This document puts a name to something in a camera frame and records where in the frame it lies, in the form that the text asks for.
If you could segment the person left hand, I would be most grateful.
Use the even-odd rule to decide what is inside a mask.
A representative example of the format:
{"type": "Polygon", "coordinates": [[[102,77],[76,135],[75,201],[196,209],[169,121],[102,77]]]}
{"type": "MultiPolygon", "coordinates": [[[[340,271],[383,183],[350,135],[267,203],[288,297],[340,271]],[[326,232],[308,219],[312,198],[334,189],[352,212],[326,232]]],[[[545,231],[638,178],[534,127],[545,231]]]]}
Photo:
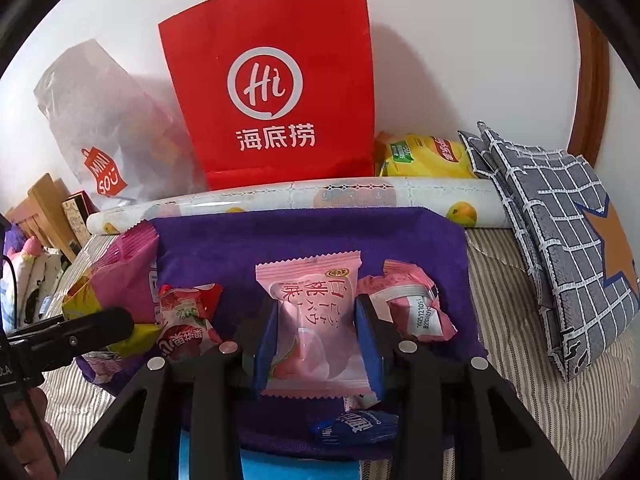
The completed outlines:
{"type": "MultiPolygon", "coordinates": [[[[44,434],[47,437],[51,450],[55,456],[58,469],[65,466],[65,456],[60,441],[54,434],[52,427],[44,420],[48,407],[46,394],[40,388],[29,390],[29,396],[36,410],[38,420],[41,422],[44,434]]],[[[23,400],[16,400],[9,404],[9,410],[21,439],[11,446],[12,452],[32,479],[54,480],[58,474],[52,465],[51,459],[43,444],[42,437],[38,434],[34,418],[29,413],[28,406],[23,400]]]]}

